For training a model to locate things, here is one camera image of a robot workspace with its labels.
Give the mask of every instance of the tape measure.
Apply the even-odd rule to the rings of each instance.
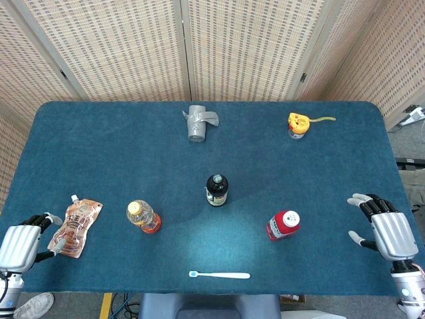
[[[288,123],[290,125],[289,134],[296,140],[302,138],[310,128],[310,122],[320,122],[323,120],[336,121],[336,118],[324,116],[322,118],[310,119],[305,115],[290,113],[290,117],[288,118]]]

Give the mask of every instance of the white bottle cap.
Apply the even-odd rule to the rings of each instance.
[[[299,215],[295,211],[287,211],[282,218],[288,227],[295,227],[299,224]]]

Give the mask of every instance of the red bottle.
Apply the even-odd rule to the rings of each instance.
[[[273,241],[290,236],[299,229],[299,215],[295,211],[280,211],[268,221],[266,228]]]

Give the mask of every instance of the dark glass bottle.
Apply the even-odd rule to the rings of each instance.
[[[214,174],[207,181],[207,200],[212,206],[221,206],[226,202],[228,182],[221,174]]]

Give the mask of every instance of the woven panel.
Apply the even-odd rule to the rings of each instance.
[[[387,117],[425,88],[425,1],[385,1],[353,58],[329,86],[332,100],[368,100]]]
[[[0,115],[0,214],[27,135]]]
[[[335,77],[343,59],[377,4],[377,0],[345,0],[310,74],[303,84],[300,100],[318,100]]]
[[[0,104],[28,126],[39,106],[70,100],[67,89],[0,2]]]
[[[184,100],[170,0],[25,0],[92,100]]]
[[[322,7],[189,0],[196,99],[285,100]]]

